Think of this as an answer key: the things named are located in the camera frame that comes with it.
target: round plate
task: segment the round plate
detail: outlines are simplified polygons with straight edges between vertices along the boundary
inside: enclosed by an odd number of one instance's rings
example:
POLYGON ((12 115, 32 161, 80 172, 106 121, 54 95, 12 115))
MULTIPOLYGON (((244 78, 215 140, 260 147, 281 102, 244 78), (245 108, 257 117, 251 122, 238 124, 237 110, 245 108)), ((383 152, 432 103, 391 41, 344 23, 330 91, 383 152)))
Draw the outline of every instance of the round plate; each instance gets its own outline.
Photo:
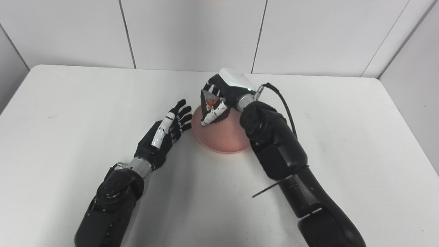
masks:
POLYGON ((218 123, 201 125, 201 106, 192 117, 192 131, 196 139, 206 148, 217 153, 239 153, 250 147, 250 141, 244 129, 239 125, 241 114, 235 109, 218 123))

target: white table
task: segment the white table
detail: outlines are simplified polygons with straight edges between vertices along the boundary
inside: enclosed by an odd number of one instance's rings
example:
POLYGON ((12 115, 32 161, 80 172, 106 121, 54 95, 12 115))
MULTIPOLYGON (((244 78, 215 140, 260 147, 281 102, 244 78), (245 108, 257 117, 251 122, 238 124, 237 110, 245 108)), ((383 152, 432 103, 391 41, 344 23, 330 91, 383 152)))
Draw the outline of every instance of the white table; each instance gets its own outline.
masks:
MULTIPOLYGON (((68 247, 108 168, 215 73, 39 65, 0 116, 0 246, 68 247)), ((439 178, 376 79, 248 75, 284 94, 311 170, 369 247, 439 246, 439 178)), ((260 100, 284 113, 266 90, 260 100)), ((189 131, 151 175, 125 246, 306 246, 251 150, 189 131)))

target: white finger segment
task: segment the white finger segment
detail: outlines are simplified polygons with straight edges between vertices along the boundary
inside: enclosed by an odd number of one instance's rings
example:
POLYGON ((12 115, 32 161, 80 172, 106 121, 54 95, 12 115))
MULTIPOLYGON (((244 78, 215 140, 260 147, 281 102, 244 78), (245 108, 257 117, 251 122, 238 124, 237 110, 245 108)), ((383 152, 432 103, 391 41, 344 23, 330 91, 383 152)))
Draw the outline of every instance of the white finger segment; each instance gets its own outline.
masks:
POLYGON ((160 124, 157 131, 155 132, 155 135, 154 135, 154 138, 152 139, 151 145, 153 145, 154 147, 156 147, 158 149, 162 146, 163 138, 169 132, 169 128, 171 127, 174 119, 175 119, 174 113, 169 112, 168 114, 166 114, 162 123, 160 124))
POLYGON ((226 110, 227 110, 227 106, 226 104, 224 104, 224 101, 221 100, 221 103, 216 109, 212 109, 212 111, 206 114, 204 120, 201 121, 201 125, 206 126, 210 124, 213 120, 219 117, 226 110))

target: robotic arm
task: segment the robotic arm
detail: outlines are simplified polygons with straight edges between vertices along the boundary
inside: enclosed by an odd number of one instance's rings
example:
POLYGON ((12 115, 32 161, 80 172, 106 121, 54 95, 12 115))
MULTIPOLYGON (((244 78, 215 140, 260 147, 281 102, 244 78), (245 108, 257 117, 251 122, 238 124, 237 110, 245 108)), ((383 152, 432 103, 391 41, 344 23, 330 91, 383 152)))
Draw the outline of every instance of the robotic arm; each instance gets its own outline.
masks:
POLYGON ((154 123, 129 164, 119 162, 110 168, 79 225, 76 247, 121 245, 131 214, 144 193, 146 177, 162 167, 173 144, 191 128, 191 107, 182 108, 185 104, 186 100, 180 100, 162 121, 154 123))
MULTIPOLYGON (((301 219, 298 227, 308 245, 365 247, 355 225, 323 190, 309 169, 307 155, 297 140, 292 119, 291 129, 275 108, 257 100, 265 86, 273 86, 264 84, 257 91, 230 86, 226 80, 245 81, 242 78, 244 75, 236 75, 222 69, 209 79, 206 87, 219 90, 222 104, 241 112, 240 125, 245 129, 256 157, 267 176, 280 181, 285 198, 301 219)), ((212 122, 217 116, 218 112, 213 109, 202 119, 202 124, 212 122)))

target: black cable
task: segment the black cable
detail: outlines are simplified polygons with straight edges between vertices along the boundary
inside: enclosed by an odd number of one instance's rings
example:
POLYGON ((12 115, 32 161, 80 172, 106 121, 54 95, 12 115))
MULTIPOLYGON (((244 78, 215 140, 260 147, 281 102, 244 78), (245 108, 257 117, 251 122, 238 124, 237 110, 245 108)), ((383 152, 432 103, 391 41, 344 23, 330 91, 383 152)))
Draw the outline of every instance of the black cable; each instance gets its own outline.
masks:
POLYGON ((293 134, 297 138, 296 127, 294 126, 293 117, 291 116, 290 109, 288 108, 287 102, 285 101, 285 99, 282 96, 281 92, 279 91, 279 89, 277 87, 273 86, 269 82, 263 84, 263 86, 273 90, 273 92, 275 92, 279 96, 279 98, 281 98, 281 101, 284 104, 285 110, 287 110, 287 115, 288 115, 288 119, 290 120, 291 129, 293 130, 293 134))

